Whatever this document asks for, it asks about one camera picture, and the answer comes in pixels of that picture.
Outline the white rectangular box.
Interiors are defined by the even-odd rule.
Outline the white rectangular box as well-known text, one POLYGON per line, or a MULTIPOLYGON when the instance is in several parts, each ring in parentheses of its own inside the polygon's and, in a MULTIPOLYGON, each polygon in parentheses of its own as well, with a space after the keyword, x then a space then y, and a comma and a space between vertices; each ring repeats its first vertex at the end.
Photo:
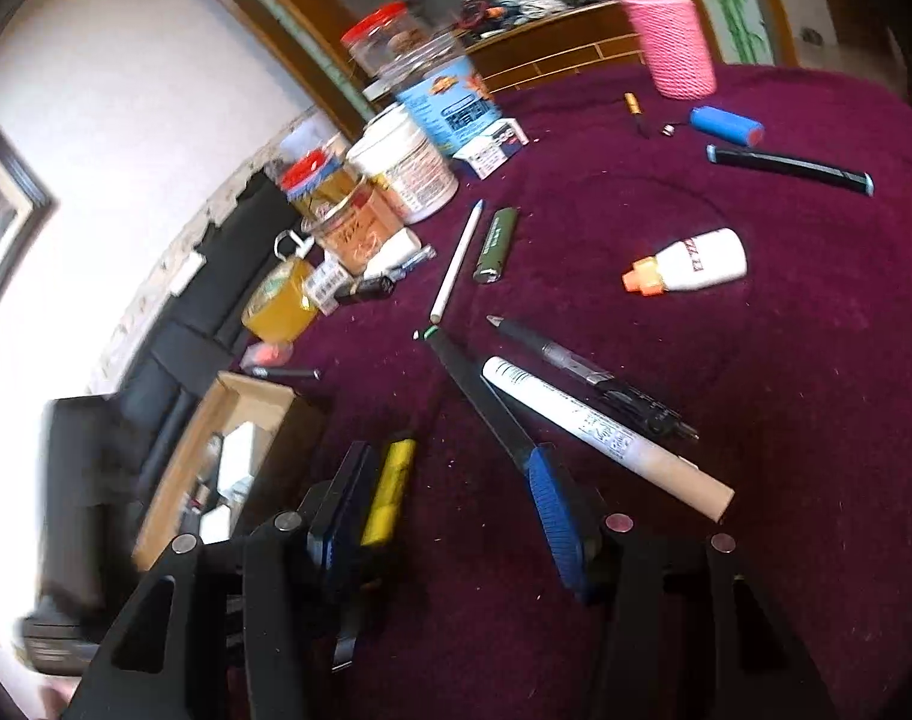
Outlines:
POLYGON ((244 499, 253 483, 254 449, 259 427, 243 422, 223 436, 217 491, 227 500, 244 499))

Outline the yellow highlighter pen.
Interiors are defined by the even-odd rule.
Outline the yellow highlighter pen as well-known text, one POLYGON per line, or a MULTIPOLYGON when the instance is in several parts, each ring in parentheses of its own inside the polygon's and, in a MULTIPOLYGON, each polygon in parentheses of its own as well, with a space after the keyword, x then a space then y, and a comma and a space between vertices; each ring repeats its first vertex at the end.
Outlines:
POLYGON ((396 440, 389 446, 385 465, 376 484, 367 523, 360 544, 363 548, 381 548, 391 541, 403 507, 409 470, 417 442, 412 437, 396 440))

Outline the black tape roll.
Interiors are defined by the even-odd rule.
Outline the black tape roll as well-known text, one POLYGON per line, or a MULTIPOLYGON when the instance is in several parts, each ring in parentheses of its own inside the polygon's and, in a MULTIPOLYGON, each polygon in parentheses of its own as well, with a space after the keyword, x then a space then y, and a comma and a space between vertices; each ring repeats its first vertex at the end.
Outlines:
POLYGON ((223 436, 219 433, 213 433, 205 442, 199 472, 196 475, 197 484, 204 486, 209 491, 215 491, 218 486, 221 450, 223 450, 223 436))

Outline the cardboard box tray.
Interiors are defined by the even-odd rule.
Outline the cardboard box tray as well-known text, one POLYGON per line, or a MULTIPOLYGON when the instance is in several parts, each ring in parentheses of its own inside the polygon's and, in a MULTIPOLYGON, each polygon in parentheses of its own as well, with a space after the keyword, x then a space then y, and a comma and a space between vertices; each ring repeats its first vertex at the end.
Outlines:
POLYGON ((307 474, 326 415, 293 388, 221 372, 168 461, 132 557, 145 571, 179 532, 189 504, 243 494, 220 522, 247 532, 295 496, 307 474))

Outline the black leather sofa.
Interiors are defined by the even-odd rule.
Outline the black leather sofa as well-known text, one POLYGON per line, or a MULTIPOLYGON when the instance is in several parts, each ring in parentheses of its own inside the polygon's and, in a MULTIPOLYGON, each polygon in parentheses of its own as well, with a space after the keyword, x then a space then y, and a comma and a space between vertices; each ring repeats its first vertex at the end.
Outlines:
POLYGON ((241 355, 248 339, 243 307, 277 263, 277 234, 295 225, 295 208, 284 193, 256 172, 227 219, 205 229, 196 245, 204 265, 165 302, 109 397, 113 504, 127 536, 139 534, 200 400, 218 372, 241 355))

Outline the black marker green caps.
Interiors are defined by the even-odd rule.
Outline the black marker green caps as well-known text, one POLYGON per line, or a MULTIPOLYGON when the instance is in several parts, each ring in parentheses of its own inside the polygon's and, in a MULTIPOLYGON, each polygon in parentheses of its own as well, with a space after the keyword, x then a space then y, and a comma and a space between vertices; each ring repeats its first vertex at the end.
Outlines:
POLYGON ((482 377, 481 369, 472 362, 459 346, 448 337, 438 325, 425 328, 420 333, 422 340, 433 351, 449 378, 456 383, 477 416, 481 418, 493 437, 499 441, 521 475, 527 475, 527 467, 536 442, 503 403, 490 383, 482 377))

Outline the maroon velvet tablecloth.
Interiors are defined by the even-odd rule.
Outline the maroon velvet tablecloth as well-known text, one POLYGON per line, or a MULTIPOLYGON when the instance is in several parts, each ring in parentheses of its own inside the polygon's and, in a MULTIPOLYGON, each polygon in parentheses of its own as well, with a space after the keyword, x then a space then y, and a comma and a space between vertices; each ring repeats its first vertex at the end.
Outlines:
MULTIPOLYGON (((734 489, 724 517, 754 585, 803 640, 842 718, 912 718, 912 110, 837 73, 724 67, 716 104, 776 153, 867 172, 872 197, 710 163, 640 67, 506 93, 529 143, 422 226, 449 255, 469 213, 520 210, 503 278, 461 278, 443 327, 477 358, 565 376, 500 337, 513 317, 698 431, 687 457, 734 489), (637 96, 643 138, 623 102, 637 96), (741 280, 627 293, 632 263, 732 229, 741 280)), ((415 333, 445 262, 295 343, 328 413, 310 472, 410 431, 419 455, 388 609, 337 694, 342 718, 575 718, 596 613, 560 583, 526 484, 415 333)))

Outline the white barcode box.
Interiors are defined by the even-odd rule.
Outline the white barcode box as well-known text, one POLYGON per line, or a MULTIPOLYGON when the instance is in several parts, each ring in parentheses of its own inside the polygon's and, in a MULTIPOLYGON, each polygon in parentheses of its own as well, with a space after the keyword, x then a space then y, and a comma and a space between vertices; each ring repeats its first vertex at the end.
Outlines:
POLYGON ((339 307, 335 293, 352 281, 352 275, 337 260, 323 260, 303 281, 303 293, 324 316, 339 307))

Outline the white paper bag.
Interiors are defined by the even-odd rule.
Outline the white paper bag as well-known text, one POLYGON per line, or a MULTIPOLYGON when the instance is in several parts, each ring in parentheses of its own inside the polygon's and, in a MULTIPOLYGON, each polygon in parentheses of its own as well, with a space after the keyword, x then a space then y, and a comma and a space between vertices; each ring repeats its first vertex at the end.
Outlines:
POLYGON ((293 229, 284 229, 280 231, 274 239, 272 252, 275 258, 281 262, 287 260, 303 260, 314 247, 314 239, 311 236, 300 236, 293 229))

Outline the white bottle orange cap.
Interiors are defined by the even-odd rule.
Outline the white bottle orange cap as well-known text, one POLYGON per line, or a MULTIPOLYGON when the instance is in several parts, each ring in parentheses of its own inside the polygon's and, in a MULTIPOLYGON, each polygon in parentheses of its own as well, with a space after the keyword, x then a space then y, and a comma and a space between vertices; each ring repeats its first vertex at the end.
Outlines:
POLYGON ((657 254, 632 263, 623 273, 627 293, 642 296, 698 291, 741 280, 747 275, 747 255, 739 236, 729 227, 680 239, 657 254))

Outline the white slim pen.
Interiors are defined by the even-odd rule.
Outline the white slim pen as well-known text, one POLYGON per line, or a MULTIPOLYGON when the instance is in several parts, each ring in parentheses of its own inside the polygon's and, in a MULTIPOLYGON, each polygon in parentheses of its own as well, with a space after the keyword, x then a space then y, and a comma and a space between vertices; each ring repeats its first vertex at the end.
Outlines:
POLYGON ((448 307, 448 302, 451 299, 451 294, 453 294, 454 285, 458 279, 459 270, 461 270, 461 266, 463 266, 470 243, 472 242, 472 238, 474 238, 474 234, 476 234, 479 221, 481 221, 482 211, 484 211, 484 200, 479 199, 470 209, 463 232, 461 232, 459 241, 456 244, 456 247, 454 247, 453 255, 451 255, 451 260, 448 263, 448 268, 445 271, 442 284, 440 284, 440 289, 438 289, 435 301, 433 301, 433 304, 431 305, 430 316, 428 316, 428 318, 433 325, 438 325, 438 323, 443 320, 445 310, 448 307))

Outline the black gold lipstick tube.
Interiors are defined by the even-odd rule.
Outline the black gold lipstick tube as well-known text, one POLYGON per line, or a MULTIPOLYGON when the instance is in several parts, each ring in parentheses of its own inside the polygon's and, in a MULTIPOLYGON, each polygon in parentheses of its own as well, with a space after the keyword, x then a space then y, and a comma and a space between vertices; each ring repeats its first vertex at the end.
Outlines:
POLYGON ((386 275, 373 278, 358 278, 337 288, 335 302, 339 305, 363 304, 363 302, 388 299, 396 289, 396 283, 386 275))

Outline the clear jar orange label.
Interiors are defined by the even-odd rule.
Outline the clear jar orange label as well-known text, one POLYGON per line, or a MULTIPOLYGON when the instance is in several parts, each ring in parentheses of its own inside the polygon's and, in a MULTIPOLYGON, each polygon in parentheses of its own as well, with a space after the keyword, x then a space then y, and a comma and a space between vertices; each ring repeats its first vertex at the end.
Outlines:
POLYGON ((362 275, 374 255, 403 227, 380 187, 368 179, 362 179, 321 220, 301 223, 301 231, 354 277, 362 275))

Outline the black marker blue caps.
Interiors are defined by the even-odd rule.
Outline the black marker blue caps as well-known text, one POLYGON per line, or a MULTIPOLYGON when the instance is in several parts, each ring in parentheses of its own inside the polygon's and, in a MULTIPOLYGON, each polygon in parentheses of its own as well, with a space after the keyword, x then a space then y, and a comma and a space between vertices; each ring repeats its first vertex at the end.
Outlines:
POLYGON ((767 153, 755 149, 719 148, 716 145, 705 146, 707 160, 712 164, 747 171, 765 172, 775 176, 796 177, 804 181, 843 188, 850 192, 861 193, 872 197, 876 192, 876 182, 867 172, 850 171, 844 167, 831 166, 819 161, 803 160, 788 154, 767 153))

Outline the framed wall picture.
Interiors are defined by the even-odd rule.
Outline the framed wall picture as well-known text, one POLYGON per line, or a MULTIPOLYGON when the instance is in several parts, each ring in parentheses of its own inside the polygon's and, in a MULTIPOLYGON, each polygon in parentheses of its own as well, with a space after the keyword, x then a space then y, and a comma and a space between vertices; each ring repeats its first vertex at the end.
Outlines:
POLYGON ((0 300, 56 200, 0 127, 0 300))

